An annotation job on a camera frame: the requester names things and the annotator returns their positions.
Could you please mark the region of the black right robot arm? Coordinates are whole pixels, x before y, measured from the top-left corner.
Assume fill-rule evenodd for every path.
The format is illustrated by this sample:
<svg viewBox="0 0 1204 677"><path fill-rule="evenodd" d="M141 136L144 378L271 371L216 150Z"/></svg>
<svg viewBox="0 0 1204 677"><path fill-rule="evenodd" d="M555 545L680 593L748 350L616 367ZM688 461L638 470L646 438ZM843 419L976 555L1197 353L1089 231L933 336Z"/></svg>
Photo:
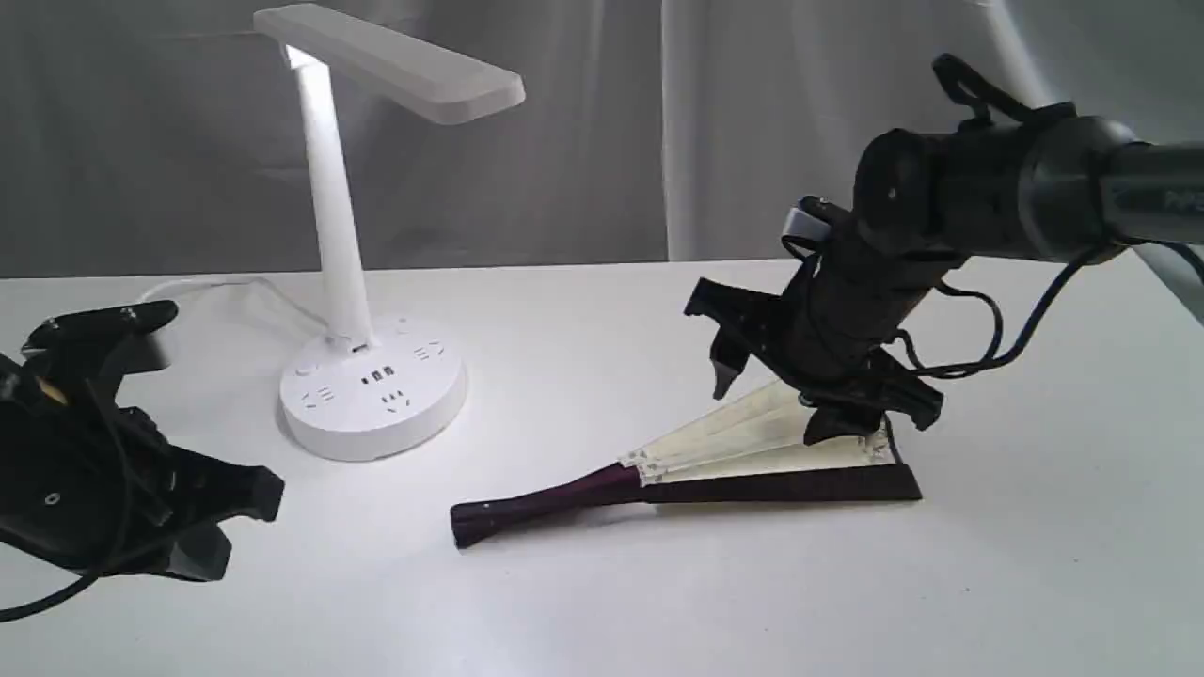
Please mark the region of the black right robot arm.
<svg viewBox="0 0 1204 677"><path fill-rule="evenodd" d="M713 396L757 360L814 410L804 440L869 434L889 412L942 416L929 385L1019 359L1054 298L1084 267L1135 245L1202 245L1202 147L1140 141L1117 120L1041 110L957 133L895 129L864 149L854 205L799 198L783 246L799 270L780 294L701 279L687 316L718 323ZM1052 261L1061 273L1010 351L907 367L886 346L929 292L972 258Z"/></svg>

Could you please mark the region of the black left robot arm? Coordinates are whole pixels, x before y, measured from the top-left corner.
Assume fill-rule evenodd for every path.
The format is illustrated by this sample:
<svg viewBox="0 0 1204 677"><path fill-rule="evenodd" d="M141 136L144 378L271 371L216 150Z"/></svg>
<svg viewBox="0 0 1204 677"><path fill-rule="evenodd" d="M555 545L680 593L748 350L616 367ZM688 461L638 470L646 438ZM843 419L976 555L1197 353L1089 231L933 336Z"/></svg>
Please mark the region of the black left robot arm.
<svg viewBox="0 0 1204 677"><path fill-rule="evenodd" d="M271 523L285 489L270 469L184 449L138 407L132 373L169 366L171 300L48 318L2 358L2 543L69 573L219 581L224 522Z"/></svg>

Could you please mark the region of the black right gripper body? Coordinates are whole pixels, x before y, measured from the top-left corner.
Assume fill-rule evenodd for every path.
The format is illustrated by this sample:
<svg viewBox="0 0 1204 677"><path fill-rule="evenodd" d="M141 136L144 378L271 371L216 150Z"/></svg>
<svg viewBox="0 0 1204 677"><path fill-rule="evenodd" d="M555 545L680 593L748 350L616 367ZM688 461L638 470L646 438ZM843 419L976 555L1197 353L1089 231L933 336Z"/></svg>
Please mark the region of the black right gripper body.
<svg viewBox="0 0 1204 677"><path fill-rule="evenodd" d="M951 270L948 251L886 254L856 226L787 226L799 273L783 292L780 359L805 396L936 396L883 346Z"/></svg>

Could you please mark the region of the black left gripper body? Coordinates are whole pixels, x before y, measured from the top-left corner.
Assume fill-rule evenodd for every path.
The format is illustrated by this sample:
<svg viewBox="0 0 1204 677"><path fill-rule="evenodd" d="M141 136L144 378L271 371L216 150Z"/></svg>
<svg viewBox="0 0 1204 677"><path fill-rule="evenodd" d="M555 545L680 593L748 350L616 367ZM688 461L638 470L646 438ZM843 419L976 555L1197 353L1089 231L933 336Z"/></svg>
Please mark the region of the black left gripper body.
<svg viewBox="0 0 1204 677"><path fill-rule="evenodd" d="M72 573L160 575L181 455L125 376L2 359L2 543Z"/></svg>

